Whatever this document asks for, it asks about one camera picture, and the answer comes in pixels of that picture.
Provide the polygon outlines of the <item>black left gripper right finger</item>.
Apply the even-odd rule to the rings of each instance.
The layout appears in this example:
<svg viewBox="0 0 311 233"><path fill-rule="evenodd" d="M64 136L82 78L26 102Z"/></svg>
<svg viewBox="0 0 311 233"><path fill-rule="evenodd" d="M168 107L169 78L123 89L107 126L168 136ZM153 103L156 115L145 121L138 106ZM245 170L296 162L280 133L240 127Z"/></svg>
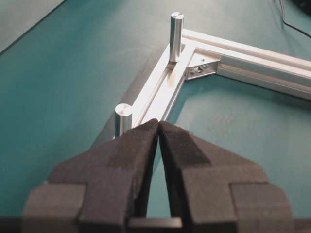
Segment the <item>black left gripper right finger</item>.
<svg viewBox="0 0 311 233"><path fill-rule="evenodd" d="M292 212L263 168L166 121L159 140L172 216L192 233L290 233Z"/></svg>

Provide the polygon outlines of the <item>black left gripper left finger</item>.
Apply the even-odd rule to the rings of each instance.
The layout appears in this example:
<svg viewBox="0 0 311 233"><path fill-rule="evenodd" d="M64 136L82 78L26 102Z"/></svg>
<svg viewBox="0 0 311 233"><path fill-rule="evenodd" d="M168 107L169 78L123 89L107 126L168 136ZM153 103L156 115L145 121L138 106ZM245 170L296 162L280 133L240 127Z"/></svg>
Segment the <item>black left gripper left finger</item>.
<svg viewBox="0 0 311 233"><path fill-rule="evenodd" d="M145 217L158 121L57 164L33 189L23 211L25 233L123 233Z"/></svg>

